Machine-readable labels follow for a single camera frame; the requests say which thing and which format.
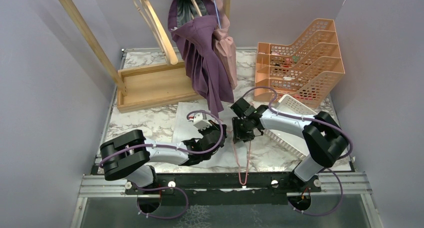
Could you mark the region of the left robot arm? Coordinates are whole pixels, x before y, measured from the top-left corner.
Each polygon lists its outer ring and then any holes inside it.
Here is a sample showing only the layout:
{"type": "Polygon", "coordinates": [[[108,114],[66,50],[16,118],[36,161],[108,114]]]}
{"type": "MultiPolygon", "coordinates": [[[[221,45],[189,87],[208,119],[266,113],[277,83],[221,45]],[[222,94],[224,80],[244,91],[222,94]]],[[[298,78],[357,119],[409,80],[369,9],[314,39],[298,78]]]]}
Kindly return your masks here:
{"type": "Polygon", "coordinates": [[[210,160],[224,146],[226,129],[225,124],[209,120],[206,128],[198,130],[201,138],[179,143],[154,141],[135,129],[104,142],[98,166],[103,169],[105,180],[127,179],[149,194],[157,188],[156,172],[150,162],[193,166],[210,160]]]}

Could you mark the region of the purple garment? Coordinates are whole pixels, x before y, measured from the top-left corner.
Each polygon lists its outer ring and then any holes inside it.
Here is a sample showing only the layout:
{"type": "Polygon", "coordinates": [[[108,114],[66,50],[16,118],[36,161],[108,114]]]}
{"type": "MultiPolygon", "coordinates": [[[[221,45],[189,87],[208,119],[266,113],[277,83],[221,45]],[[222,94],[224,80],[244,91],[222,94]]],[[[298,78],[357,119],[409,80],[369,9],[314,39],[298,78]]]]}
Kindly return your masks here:
{"type": "Polygon", "coordinates": [[[193,90],[206,99],[209,111],[218,116],[223,102],[234,101],[225,67],[214,51],[214,31],[219,26],[212,0],[172,0],[168,13],[168,30],[185,62],[186,75],[193,90]]]}

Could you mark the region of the white garment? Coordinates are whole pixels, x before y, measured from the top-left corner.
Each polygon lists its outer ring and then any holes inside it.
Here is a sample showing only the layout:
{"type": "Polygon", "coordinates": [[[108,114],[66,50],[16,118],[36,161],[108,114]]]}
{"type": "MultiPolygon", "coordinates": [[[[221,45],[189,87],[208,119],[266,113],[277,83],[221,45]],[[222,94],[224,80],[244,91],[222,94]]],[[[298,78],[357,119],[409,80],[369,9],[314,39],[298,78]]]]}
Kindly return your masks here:
{"type": "MultiPolygon", "coordinates": [[[[198,132],[197,127],[193,125],[192,121],[187,119],[187,114],[194,110],[206,109],[206,105],[200,103],[179,102],[176,111],[174,131],[172,135],[172,142],[177,143],[191,138],[200,138],[201,134],[198,132]]],[[[223,168],[233,169],[236,168],[236,157],[233,150],[232,134],[228,133],[224,141],[224,146],[219,148],[217,152],[211,156],[209,160],[202,161],[193,168],[199,169],[212,169],[223,168]]]]}

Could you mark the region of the blue wire hanger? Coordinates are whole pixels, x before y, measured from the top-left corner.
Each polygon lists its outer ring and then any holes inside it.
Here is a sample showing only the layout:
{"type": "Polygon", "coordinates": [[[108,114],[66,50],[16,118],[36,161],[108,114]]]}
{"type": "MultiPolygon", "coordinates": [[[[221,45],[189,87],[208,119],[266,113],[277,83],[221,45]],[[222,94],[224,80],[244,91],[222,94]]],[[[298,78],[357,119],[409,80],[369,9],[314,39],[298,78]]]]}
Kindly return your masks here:
{"type": "Polygon", "coordinates": [[[214,8],[215,8],[216,16],[217,16],[218,27],[219,27],[219,29],[221,29],[222,28],[221,19],[220,19],[219,9],[217,7],[218,5],[217,5],[216,0],[213,0],[213,3],[214,3],[214,6],[215,6],[214,8]]]}

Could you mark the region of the pink pleated skirt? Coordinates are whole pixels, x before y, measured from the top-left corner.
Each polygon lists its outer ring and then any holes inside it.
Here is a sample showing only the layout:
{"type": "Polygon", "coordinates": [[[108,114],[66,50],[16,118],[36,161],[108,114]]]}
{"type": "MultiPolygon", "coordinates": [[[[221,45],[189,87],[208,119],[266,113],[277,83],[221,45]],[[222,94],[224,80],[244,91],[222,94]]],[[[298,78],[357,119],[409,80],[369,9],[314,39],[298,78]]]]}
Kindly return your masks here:
{"type": "Polygon", "coordinates": [[[225,14],[224,4],[221,0],[216,0],[219,16],[221,21],[221,29],[219,26],[214,30],[214,52],[221,59],[228,80],[232,89],[237,87],[237,63],[236,63],[236,45],[233,38],[229,35],[230,20],[225,14]]]}

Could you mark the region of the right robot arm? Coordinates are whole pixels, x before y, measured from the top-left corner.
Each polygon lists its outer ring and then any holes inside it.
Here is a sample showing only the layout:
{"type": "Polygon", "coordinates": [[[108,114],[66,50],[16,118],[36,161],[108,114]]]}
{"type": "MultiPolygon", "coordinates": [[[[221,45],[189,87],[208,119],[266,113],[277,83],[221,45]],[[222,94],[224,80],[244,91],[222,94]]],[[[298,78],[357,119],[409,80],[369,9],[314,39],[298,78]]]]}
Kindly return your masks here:
{"type": "Polygon", "coordinates": [[[254,130],[276,130],[304,139],[309,155],[301,161],[289,177],[289,187],[300,192],[309,180],[324,168],[331,168],[348,148],[349,140],[326,112],[316,115],[283,113],[270,105],[257,108],[244,98],[231,107],[233,141],[249,142],[255,138],[254,130]]]}

